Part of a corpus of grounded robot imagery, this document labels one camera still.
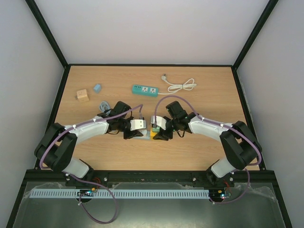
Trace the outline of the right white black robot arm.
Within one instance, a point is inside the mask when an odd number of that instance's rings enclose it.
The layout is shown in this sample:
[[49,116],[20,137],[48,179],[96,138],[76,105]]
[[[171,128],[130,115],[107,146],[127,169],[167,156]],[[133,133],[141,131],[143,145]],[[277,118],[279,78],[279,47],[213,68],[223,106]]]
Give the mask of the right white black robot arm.
[[208,183],[218,186],[224,177],[234,171],[244,170],[261,162],[262,147],[249,127],[242,121],[223,123],[199,115],[197,112],[187,113],[179,102],[174,101],[166,106],[170,117],[154,114],[151,124],[159,128],[153,139],[168,141],[173,133],[184,137],[185,133],[200,134],[221,142],[225,156],[206,170]]

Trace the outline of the teal power strip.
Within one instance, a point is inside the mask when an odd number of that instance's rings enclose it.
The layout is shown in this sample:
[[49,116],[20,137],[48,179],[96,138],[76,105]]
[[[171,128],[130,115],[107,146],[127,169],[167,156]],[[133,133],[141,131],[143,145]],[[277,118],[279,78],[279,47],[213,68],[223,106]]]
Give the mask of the teal power strip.
[[143,95],[149,97],[157,97],[159,89],[151,86],[133,85],[132,93],[135,95]]

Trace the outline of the green charger plug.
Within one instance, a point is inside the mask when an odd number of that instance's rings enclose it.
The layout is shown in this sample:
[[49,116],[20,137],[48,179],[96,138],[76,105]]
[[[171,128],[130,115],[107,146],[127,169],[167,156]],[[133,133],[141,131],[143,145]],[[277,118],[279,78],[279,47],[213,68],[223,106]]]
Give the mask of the green charger plug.
[[154,132],[154,133],[158,133],[160,131],[160,127],[159,126],[152,127],[151,131]]

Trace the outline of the light blue charger plug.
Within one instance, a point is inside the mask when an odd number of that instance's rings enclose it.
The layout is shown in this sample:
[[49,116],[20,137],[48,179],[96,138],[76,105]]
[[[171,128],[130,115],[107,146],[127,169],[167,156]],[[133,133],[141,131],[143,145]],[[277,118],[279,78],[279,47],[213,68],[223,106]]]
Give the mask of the light blue charger plug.
[[94,87],[93,87],[93,91],[95,92],[95,93],[100,93],[100,91],[101,91],[101,89],[102,89],[102,86],[100,85],[100,84],[96,84]]

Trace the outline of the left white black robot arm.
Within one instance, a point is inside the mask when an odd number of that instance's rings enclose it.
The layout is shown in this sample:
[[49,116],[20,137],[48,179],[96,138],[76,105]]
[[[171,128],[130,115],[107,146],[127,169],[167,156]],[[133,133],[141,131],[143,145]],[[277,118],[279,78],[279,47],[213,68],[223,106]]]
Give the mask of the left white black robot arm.
[[146,121],[140,115],[132,116],[133,111],[142,110],[143,105],[134,108],[119,101],[114,108],[105,109],[97,116],[74,125],[53,123],[46,130],[34,151],[42,170],[50,169],[77,178],[84,178],[92,170],[86,162],[73,157],[75,147],[83,141],[99,135],[122,132],[125,140],[142,137]]

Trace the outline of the orange dragon cube adapter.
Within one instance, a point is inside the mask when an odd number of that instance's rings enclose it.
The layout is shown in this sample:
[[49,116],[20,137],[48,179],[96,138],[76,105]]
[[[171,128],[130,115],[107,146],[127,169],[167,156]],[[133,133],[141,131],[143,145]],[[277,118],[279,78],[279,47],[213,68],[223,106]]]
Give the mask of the orange dragon cube adapter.
[[75,99],[79,102],[87,102],[89,101],[88,92],[86,89],[81,89],[76,92]]

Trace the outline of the light blue power strip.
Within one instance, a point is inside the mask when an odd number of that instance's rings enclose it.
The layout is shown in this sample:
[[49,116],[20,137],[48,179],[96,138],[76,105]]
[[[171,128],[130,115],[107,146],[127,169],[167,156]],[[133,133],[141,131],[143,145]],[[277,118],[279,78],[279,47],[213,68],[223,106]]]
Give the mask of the light blue power strip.
[[139,130],[139,132],[142,134],[142,136],[136,136],[134,139],[143,139],[143,140],[150,140],[151,134],[150,131],[146,129]]

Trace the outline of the yellow cube adapter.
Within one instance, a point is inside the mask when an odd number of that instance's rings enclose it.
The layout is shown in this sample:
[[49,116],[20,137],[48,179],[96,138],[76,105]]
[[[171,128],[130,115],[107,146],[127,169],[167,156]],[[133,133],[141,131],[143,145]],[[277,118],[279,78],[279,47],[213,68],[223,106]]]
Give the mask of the yellow cube adapter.
[[158,134],[158,132],[154,132],[152,130],[150,130],[150,140],[153,140],[154,136],[156,136]]

